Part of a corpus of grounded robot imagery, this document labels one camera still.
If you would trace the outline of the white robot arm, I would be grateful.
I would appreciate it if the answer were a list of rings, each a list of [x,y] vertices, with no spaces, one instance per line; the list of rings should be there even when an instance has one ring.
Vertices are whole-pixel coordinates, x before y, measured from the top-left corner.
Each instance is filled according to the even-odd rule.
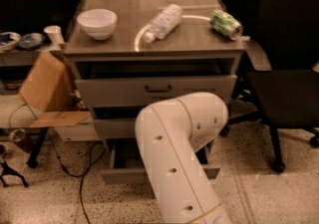
[[[151,104],[138,114],[138,147],[165,223],[232,224],[195,154],[227,120],[226,104],[211,93]]]

